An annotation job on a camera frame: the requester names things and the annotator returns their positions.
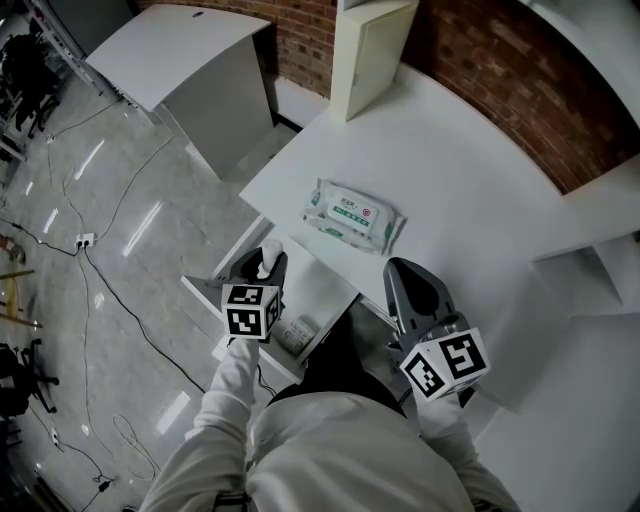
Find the person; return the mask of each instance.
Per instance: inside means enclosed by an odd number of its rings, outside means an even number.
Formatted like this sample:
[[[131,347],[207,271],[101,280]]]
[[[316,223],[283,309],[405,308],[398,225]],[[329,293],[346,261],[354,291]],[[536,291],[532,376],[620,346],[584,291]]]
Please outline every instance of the person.
[[[312,352],[302,383],[256,419],[245,470],[258,359],[256,340],[230,344],[140,512],[519,510],[478,462],[457,396],[416,397],[419,437],[362,368],[342,320]]]
[[[7,236],[0,235],[0,249],[5,250],[7,254],[9,254],[11,261],[16,260],[22,265],[27,261],[24,249]]]

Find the white desk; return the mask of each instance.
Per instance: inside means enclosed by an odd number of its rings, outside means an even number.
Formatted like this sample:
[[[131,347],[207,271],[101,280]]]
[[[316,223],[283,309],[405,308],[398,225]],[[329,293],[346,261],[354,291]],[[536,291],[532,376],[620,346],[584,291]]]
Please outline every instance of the white desk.
[[[568,321],[529,253],[562,199],[475,110],[413,71],[404,78],[346,124],[325,111],[240,195],[384,310],[386,258],[310,228],[300,212],[319,177],[395,205],[407,222],[393,255],[445,282],[492,358],[483,387],[516,405]]]
[[[251,38],[267,25],[214,9],[153,5],[87,62],[224,175],[273,127]]]

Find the electrical wire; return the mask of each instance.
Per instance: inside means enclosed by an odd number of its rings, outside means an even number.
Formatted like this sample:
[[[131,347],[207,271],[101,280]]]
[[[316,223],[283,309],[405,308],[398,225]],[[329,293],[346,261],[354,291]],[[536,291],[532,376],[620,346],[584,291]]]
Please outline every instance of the electrical wire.
[[[40,422],[40,424],[42,425],[42,427],[44,428],[45,432],[47,433],[47,436],[49,436],[51,434],[50,428],[47,427],[44,423],[44,421],[42,421],[42,418],[40,418],[40,416],[38,415],[38,413],[31,407],[31,405],[29,405],[29,409],[31,410],[31,412],[34,414],[34,416],[38,419],[38,421]],[[70,450],[73,450],[74,452],[80,453],[82,455],[84,455],[98,470],[98,476],[93,477],[91,480],[97,484],[101,484],[102,480],[104,480],[105,482],[113,482],[113,478],[108,477],[107,475],[105,475],[102,472],[102,469],[100,468],[100,466],[98,466],[98,463],[93,460],[93,458],[85,451],[81,450],[80,448],[76,448],[73,445],[67,444],[67,443],[63,443],[60,438],[58,438],[58,443],[61,444],[62,446],[64,446],[65,448],[69,448]],[[57,447],[58,450],[62,453],[65,453],[64,450],[61,450],[60,447]]]
[[[85,256],[87,258],[87,261],[89,261],[89,256],[88,256],[86,250],[84,251],[84,253],[85,253]],[[120,466],[121,468],[124,468],[127,471],[129,471],[129,473],[131,473],[138,480],[142,480],[143,482],[151,482],[156,477],[156,466],[158,468],[160,468],[160,466],[158,466],[158,464],[153,460],[153,457],[151,457],[151,455],[149,454],[147,449],[144,448],[144,446],[142,446],[142,444],[138,441],[138,437],[136,436],[136,433],[134,432],[133,427],[131,426],[131,423],[129,423],[129,420],[127,420],[127,418],[125,418],[121,414],[114,415],[112,417],[113,425],[116,428],[116,430],[118,431],[118,434],[120,434],[120,436],[125,440],[125,442],[129,446],[131,446],[143,459],[145,459],[147,461],[147,463],[149,463],[149,465],[151,466],[151,476],[147,477],[147,476],[138,474],[135,471],[133,471],[131,468],[129,468],[128,466],[125,466],[125,465],[121,464],[118,461],[118,459],[116,458],[116,456],[113,454],[113,452],[102,441],[102,439],[98,435],[98,432],[96,431],[95,427],[93,426],[93,421],[91,419],[91,410],[90,410],[90,407],[89,407],[89,367],[88,367],[88,363],[87,363],[87,339],[88,339],[88,330],[89,330],[89,319],[90,319],[90,316],[91,316],[91,308],[89,306],[89,282],[87,281],[87,275],[86,275],[86,273],[84,271],[84,268],[82,267],[82,263],[80,262],[80,258],[78,258],[77,261],[78,261],[78,266],[80,267],[80,271],[82,272],[82,277],[84,278],[85,291],[86,291],[86,303],[87,303],[87,320],[86,320],[85,325],[84,325],[84,342],[83,342],[83,348],[82,348],[82,356],[83,356],[83,359],[84,359],[84,398],[85,398],[85,408],[86,408],[86,411],[87,411],[87,422],[89,423],[89,428],[91,429],[93,434],[96,436],[96,439],[98,440],[98,442],[102,445],[102,447],[105,449],[105,451],[109,454],[109,456],[113,459],[113,461],[118,466]],[[118,425],[116,424],[116,421],[115,421],[116,417],[122,418],[127,423],[127,425],[129,426],[129,429],[131,430],[131,434],[130,435],[127,436],[126,434],[124,434],[122,432],[120,427],[118,427]]]
[[[87,504],[85,505],[85,507],[84,507],[80,512],[84,512],[85,510],[87,510],[87,509],[91,506],[91,504],[95,501],[95,499],[98,497],[98,494],[100,494],[101,492],[102,492],[102,491],[98,491],[97,493],[95,493],[95,494],[93,495],[93,498],[91,498],[91,500],[89,501],[89,503],[87,503]]]
[[[98,267],[96,267],[93,263],[93,261],[91,261],[91,258],[89,257],[89,253],[85,250],[84,251],[84,255],[87,258],[87,261],[89,262],[89,264],[93,267],[93,269],[96,271],[96,273],[98,274],[98,276],[100,277],[100,279],[102,279],[102,282],[105,284],[105,286],[107,287],[107,289],[111,292],[111,295],[113,295],[113,297],[118,301],[118,303],[123,307],[123,309],[129,313],[129,315],[131,315],[136,322],[138,322],[138,326],[140,327],[140,331],[142,332],[142,335],[144,336],[144,339],[147,340],[147,343],[149,343],[149,345],[151,345],[153,347],[153,349],[160,354],[162,357],[164,357],[167,361],[169,361],[173,366],[175,366],[180,373],[182,373],[182,375],[184,375],[184,377],[191,382],[191,384],[193,384],[196,388],[198,388],[200,390],[200,392],[202,392],[202,394],[205,393],[204,389],[195,381],[193,380],[191,377],[189,377],[189,374],[184,371],[184,369],[182,368],[182,366],[180,366],[178,363],[176,363],[173,359],[171,359],[167,354],[165,354],[160,348],[158,348],[157,345],[155,345],[150,339],[149,336],[147,336],[146,331],[144,330],[144,326],[142,325],[142,320],[140,320],[140,317],[138,315],[136,315],[133,311],[131,311],[125,304],[124,302],[122,302],[122,300],[120,300],[120,297],[118,296],[118,294],[113,290],[113,288],[111,287],[111,285],[109,284],[109,282],[106,280],[106,278],[102,275],[102,272],[100,272],[100,269],[98,269]]]
[[[49,182],[53,188],[53,173],[51,172],[51,144],[47,144],[47,167],[49,167]]]
[[[118,426],[118,423],[116,422],[116,418],[121,418],[127,424],[127,427],[129,427],[129,430],[131,431],[130,434],[125,434],[122,431],[122,429]],[[153,481],[153,479],[156,477],[156,467],[158,469],[161,469],[161,468],[158,465],[158,463],[155,460],[153,460],[153,457],[151,456],[149,451],[142,445],[142,443],[140,443],[140,441],[138,441],[138,436],[136,435],[135,430],[133,430],[131,423],[129,423],[129,420],[125,418],[122,414],[114,414],[111,417],[111,421],[113,422],[113,426],[115,427],[115,429],[118,431],[118,434],[120,434],[120,437],[122,437],[122,439],[124,439],[125,442],[132,449],[138,452],[140,457],[146,460],[149,463],[149,466],[151,467],[151,476],[146,478],[141,478],[141,477],[138,477],[138,478],[143,482]]]
[[[73,209],[74,212],[76,212],[76,214],[78,215],[78,218],[80,219],[80,224],[82,226],[82,232],[84,233],[87,230],[87,225],[84,222],[84,217],[82,216],[82,214],[78,211],[78,209],[73,205],[73,203],[71,202],[71,199],[69,198],[69,196],[67,195],[67,186],[68,184],[65,185],[65,180],[66,177],[69,175],[69,173],[67,173],[67,175],[62,178],[62,195],[66,198],[67,202],[69,203],[69,206],[71,206],[71,208]]]
[[[127,185],[127,188],[124,189],[124,193],[120,197],[120,201],[118,201],[118,205],[116,206],[116,209],[113,212],[113,216],[111,217],[111,221],[109,222],[109,225],[107,226],[107,229],[104,230],[104,232],[96,239],[96,241],[98,241],[101,238],[103,238],[109,232],[109,230],[111,229],[111,226],[113,226],[113,221],[116,220],[116,215],[118,215],[118,210],[120,210],[120,206],[122,205],[122,201],[124,201],[124,198],[127,195],[127,192],[129,192],[129,189],[131,188],[131,185],[133,185],[133,182],[138,177],[138,174],[140,174],[142,172],[142,170],[147,166],[147,164],[149,162],[151,162],[151,160],[153,160],[153,157],[156,156],[162,150],[162,148],[164,148],[167,144],[169,144],[169,142],[171,142],[173,139],[174,139],[174,137],[171,137],[167,142],[165,142],[162,146],[160,146],[158,149],[156,149],[153,152],[153,154],[149,158],[147,158],[145,163],[143,163],[142,166],[136,171],[136,173],[133,175],[133,178],[131,178],[131,181]]]
[[[76,123],[76,124],[74,124],[74,125],[67,126],[66,128],[63,128],[62,130],[60,130],[59,132],[52,134],[52,135],[51,135],[52,139],[55,139],[55,138],[59,137],[60,135],[62,135],[63,133],[68,132],[69,130],[73,130],[74,128],[77,128],[77,127],[78,127],[78,126],[80,126],[80,125],[83,125],[83,124],[84,124],[84,123],[86,123],[87,121],[91,121],[94,117],[99,116],[99,115],[100,115],[100,114],[102,114],[105,110],[109,110],[111,107],[113,107],[113,106],[114,106],[116,103],[118,103],[119,101],[120,101],[120,100],[116,100],[116,101],[114,101],[111,105],[109,105],[109,106],[107,106],[107,107],[103,108],[102,110],[100,110],[100,111],[96,112],[95,114],[93,114],[93,115],[91,115],[91,116],[87,117],[84,121],[80,121],[79,123]]]
[[[64,446],[65,448],[69,448],[70,450],[73,450],[74,452],[77,453],[81,453],[82,455],[84,455],[87,459],[89,459],[91,461],[91,463],[96,467],[96,469],[98,470],[98,476],[93,477],[91,480],[93,480],[95,483],[97,484],[101,484],[102,483],[102,479],[105,480],[105,482],[113,482],[113,478],[109,478],[107,475],[105,475],[102,470],[100,469],[100,466],[98,466],[98,464],[96,464],[96,461],[93,460],[91,458],[90,455],[87,454],[87,452],[81,450],[80,448],[76,448],[75,446],[71,446],[70,444],[67,443],[63,443],[62,441],[60,441],[60,439],[58,439],[58,443],[60,443],[62,446]]]
[[[264,380],[264,377],[262,375],[262,368],[260,367],[260,365],[258,365],[258,386],[260,386],[262,389],[266,389],[273,398],[275,398],[275,396],[278,394],[276,390],[269,386],[269,384],[267,384],[267,381]]]
[[[31,238],[33,238],[38,245],[46,245],[47,247],[49,247],[49,249],[53,249],[54,251],[61,252],[62,254],[66,254],[67,256],[72,256],[72,257],[75,258],[78,255],[78,253],[80,252],[80,249],[78,249],[75,253],[72,253],[72,252],[69,252],[69,251],[65,251],[64,249],[60,249],[59,247],[54,247],[53,245],[50,245],[47,242],[42,242],[41,240],[38,240],[38,238],[35,235],[31,234],[29,231],[27,231],[25,228],[23,228],[20,224],[16,224],[15,222],[11,222],[11,221],[5,220],[3,218],[0,218],[0,222],[4,222],[6,224],[9,224],[10,226],[13,226],[14,228],[26,233]]]

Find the chair leg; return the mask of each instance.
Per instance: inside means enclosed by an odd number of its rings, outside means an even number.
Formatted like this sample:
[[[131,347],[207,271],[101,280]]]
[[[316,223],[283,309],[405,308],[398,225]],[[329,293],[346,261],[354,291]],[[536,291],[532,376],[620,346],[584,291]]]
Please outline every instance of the chair leg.
[[[47,376],[44,376],[44,375],[40,376],[40,375],[36,374],[35,361],[36,361],[36,346],[37,345],[42,345],[42,340],[41,339],[36,338],[34,340],[31,340],[31,349],[30,350],[26,350],[25,349],[25,350],[22,351],[22,360],[25,362],[25,366],[27,366],[28,371],[30,372],[31,375],[33,375],[33,377],[35,379],[34,386],[33,386],[34,389],[33,389],[32,394],[38,400],[40,400],[40,403],[45,408],[45,410],[49,414],[52,414],[52,413],[55,413],[57,411],[57,409],[55,407],[49,407],[47,405],[47,401],[44,399],[44,396],[42,395],[42,391],[38,387],[38,381],[40,381],[40,382],[51,382],[55,386],[57,386],[60,382],[58,381],[58,379],[56,379],[54,377],[47,377]]]
[[[44,399],[44,396],[42,396],[42,391],[40,391],[40,388],[37,385],[36,385],[36,388],[33,390],[33,394],[38,400],[40,400],[42,407],[44,407],[44,410],[47,411],[49,414],[58,412],[58,409],[56,409],[55,407],[49,407],[47,405],[47,401]]]

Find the cabinet door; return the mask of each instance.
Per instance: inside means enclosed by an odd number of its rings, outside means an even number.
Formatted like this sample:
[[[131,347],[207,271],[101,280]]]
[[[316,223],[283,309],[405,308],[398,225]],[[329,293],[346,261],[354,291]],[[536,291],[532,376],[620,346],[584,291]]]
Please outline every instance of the cabinet door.
[[[364,26],[347,120],[391,85],[415,9],[391,13]]]

